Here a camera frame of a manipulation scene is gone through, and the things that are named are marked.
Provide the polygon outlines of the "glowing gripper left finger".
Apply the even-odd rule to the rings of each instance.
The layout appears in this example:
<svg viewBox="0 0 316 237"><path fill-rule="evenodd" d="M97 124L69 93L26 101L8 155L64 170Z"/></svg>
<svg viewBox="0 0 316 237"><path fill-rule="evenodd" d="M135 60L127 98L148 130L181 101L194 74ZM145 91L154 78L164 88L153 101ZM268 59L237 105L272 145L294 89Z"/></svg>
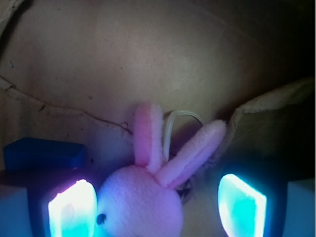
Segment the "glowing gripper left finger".
<svg viewBox="0 0 316 237"><path fill-rule="evenodd" d="M78 180L48 203L49 233L52 237L92 237L96 214L93 185Z"/></svg>

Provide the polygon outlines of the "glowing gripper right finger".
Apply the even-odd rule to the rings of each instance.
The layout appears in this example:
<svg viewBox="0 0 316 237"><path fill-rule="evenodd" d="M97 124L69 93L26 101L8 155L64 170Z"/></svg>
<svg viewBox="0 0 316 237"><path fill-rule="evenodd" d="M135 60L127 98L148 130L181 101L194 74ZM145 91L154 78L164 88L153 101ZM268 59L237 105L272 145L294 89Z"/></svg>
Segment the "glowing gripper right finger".
<svg viewBox="0 0 316 237"><path fill-rule="evenodd" d="M234 174L224 175L218 187L218 210L229 237L264 235L267 196Z"/></svg>

